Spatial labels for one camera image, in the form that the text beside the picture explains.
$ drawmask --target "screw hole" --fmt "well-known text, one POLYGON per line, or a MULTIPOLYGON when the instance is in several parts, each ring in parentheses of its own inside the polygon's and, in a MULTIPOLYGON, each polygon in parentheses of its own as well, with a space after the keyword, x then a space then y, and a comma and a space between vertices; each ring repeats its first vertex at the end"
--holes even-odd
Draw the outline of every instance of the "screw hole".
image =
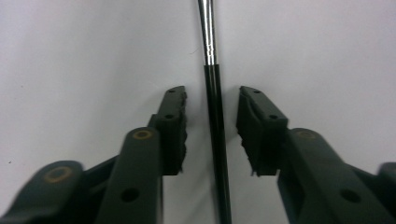
POLYGON ((361 201, 361 196, 359 196, 355 191, 350 189, 341 189, 341 196, 351 202, 351 203, 359 203, 361 201))
POLYGON ((59 166, 50 171, 48 171, 44 175, 44 180, 48 183, 58 183, 65 179, 67 179, 71 174, 73 174, 73 170, 67 166, 59 166))
POLYGON ((316 136, 313 133, 308 132, 308 131, 299 131, 296 134, 297 134, 297 136, 299 136, 301 138, 307 138, 307 139, 315 139, 316 138, 316 136))
POLYGON ((139 140, 148 139, 151 136, 152 136, 152 133, 147 130, 141 130, 141 131, 134 133, 134 138, 139 139, 139 140))
POLYGON ((139 197, 139 191, 137 189, 126 189, 121 194, 121 199, 125 203, 131 203, 139 197))

